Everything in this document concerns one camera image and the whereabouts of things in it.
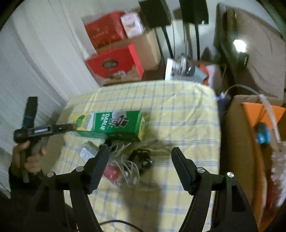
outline tablecloth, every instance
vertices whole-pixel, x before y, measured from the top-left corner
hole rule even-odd
[[[179,230],[190,206],[192,196],[182,188],[171,161],[171,150],[179,147],[198,167],[218,174],[220,127],[217,103],[212,89],[183,81],[151,81],[100,88],[96,93],[72,98],[58,123],[70,122],[73,113],[140,110],[145,118],[143,139],[126,150],[151,150],[153,166],[141,180],[157,184],[158,189],[136,191],[118,190],[102,178],[89,199],[99,222],[121,219],[143,231]],[[84,162],[79,156],[83,143],[99,139],[80,137],[75,132],[53,136],[47,145],[44,171],[68,173]],[[65,200],[71,205],[69,192]],[[204,231],[210,229],[212,195]],[[102,226],[104,231],[133,231],[120,223]]]

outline red gift box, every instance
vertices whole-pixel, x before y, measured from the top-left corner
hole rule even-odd
[[[107,47],[86,60],[86,64],[100,85],[140,80],[144,72],[133,43],[117,49]]]
[[[123,15],[122,11],[114,11],[84,26],[95,49],[127,38],[120,19]]]

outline green darlie box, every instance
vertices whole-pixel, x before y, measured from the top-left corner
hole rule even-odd
[[[89,138],[141,141],[144,118],[140,111],[77,113],[71,116],[76,132]]]

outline human hand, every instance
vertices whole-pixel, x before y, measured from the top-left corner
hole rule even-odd
[[[17,146],[13,148],[13,156],[12,156],[12,165],[11,172],[20,177],[21,176],[21,158],[20,153],[27,149],[30,145],[30,141],[25,143],[19,143]],[[46,154],[45,147],[42,147],[41,150],[37,154],[33,154],[29,156],[24,164],[24,168],[31,173],[38,173],[41,171],[41,157]]]

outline black speaker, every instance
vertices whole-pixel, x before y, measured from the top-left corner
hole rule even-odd
[[[208,24],[208,7],[205,0],[179,0],[184,22]]]
[[[149,29],[172,24],[171,13],[165,0],[145,0],[139,2],[139,5],[140,13],[143,14],[143,20]]]

